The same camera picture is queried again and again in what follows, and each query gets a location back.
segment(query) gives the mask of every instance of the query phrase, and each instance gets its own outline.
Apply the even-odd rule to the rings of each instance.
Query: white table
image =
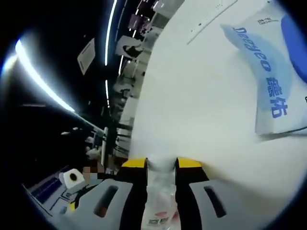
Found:
[[[130,158],[159,154],[202,161],[210,178],[229,181],[269,221],[303,180],[307,137],[255,134],[255,77],[220,28],[243,21],[266,1],[239,0],[187,45],[209,2],[186,0],[155,43]]]

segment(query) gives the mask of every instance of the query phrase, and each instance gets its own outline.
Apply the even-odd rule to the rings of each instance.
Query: white tabletop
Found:
[[[130,158],[184,156],[233,184],[253,211],[272,218],[307,169],[307,138],[255,134],[256,81],[220,24],[237,24],[264,0],[238,0],[189,45],[209,0],[186,0],[157,40],[144,78]]]

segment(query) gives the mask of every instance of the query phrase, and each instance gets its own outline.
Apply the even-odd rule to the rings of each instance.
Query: blue packaging bag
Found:
[[[255,130],[259,135],[307,134],[307,83],[289,58],[281,26],[284,16],[283,9],[271,2],[240,25],[221,26],[226,38],[243,52],[256,77]]]

